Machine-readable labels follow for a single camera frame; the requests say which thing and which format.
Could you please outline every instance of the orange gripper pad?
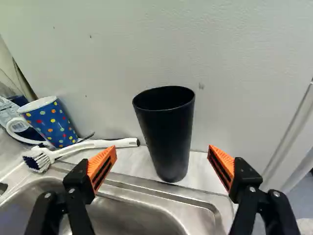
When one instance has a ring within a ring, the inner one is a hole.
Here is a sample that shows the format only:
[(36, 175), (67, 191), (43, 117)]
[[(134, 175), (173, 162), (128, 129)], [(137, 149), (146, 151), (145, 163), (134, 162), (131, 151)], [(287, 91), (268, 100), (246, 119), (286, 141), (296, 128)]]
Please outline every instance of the orange gripper pad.
[(96, 193), (106, 175), (116, 162), (116, 149), (112, 145), (88, 160), (87, 175), (91, 180), (93, 191)]
[(213, 145), (209, 145), (207, 158), (229, 192), (234, 179), (234, 158)]

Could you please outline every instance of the mug rim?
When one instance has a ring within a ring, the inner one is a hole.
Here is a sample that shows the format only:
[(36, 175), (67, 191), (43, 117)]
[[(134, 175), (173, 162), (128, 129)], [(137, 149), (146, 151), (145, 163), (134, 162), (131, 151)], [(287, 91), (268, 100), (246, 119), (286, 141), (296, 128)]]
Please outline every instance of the mug rim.
[(31, 101), (23, 106), (21, 106), (17, 112), (19, 114), (22, 113), (26, 113), (26, 112), (30, 112), (36, 109), (39, 109), (43, 106), (46, 106), (48, 104), (51, 104), (52, 102), (54, 102), (57, 99), (57, 97), (55, 95), (53, 96), (47, 96), (47, 97), (43, 97), (34, 101)]

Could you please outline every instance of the brush bristles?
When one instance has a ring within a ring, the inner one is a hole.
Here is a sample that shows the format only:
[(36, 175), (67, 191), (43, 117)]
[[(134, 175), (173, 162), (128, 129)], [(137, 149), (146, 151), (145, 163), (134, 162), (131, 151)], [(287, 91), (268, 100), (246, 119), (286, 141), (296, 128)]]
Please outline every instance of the brush bristles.
[(23, 159), (30, 169), (39, 173), (47, 171), (51, 165), (49, 156), (43, 152), (28, 151), (24, 153)]

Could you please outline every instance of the brush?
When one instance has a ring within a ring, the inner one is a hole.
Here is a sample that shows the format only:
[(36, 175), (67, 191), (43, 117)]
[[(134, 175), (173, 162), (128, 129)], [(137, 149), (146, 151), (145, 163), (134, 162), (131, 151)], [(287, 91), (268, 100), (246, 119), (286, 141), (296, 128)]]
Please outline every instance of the brush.
[(105, 140), (85, 141), (55, 151), (35, 146), (31, 150), (24, 152), (22, 157), (26, 165), (31, 170), (38, 173), (43, 173), (49, 169), (50, 165), (53, 164), (56, 159), (59, 159), (64, 155), (75, 153), (83, 149), (106, 148), (111, 145), (115, 145), (115, 147), (131, 147), (131, 146), (137, 147), (138, 139), (125, 138), (113, 141)]

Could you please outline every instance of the white brush handle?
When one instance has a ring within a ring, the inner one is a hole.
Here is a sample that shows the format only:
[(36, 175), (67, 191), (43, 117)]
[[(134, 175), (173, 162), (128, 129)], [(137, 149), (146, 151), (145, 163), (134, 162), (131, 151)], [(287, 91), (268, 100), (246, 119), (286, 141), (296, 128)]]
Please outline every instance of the white brush handle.
[(112, 145), (115, 145), (116, 148), (124, 148), (124, 147), (137, 147), (137, 138), (125, 138), (114, 141), (105, 141), (105, 140), (93, 140), (93, 141), (85, 141), (81, 143), (76, 143), (70, 145), (68, 147), (53, 151), (53, 154), (57, 155), (57, 157), (64, 156), (66, 154), (74, 153), (83, 149), (90, 148), (107, 148)]

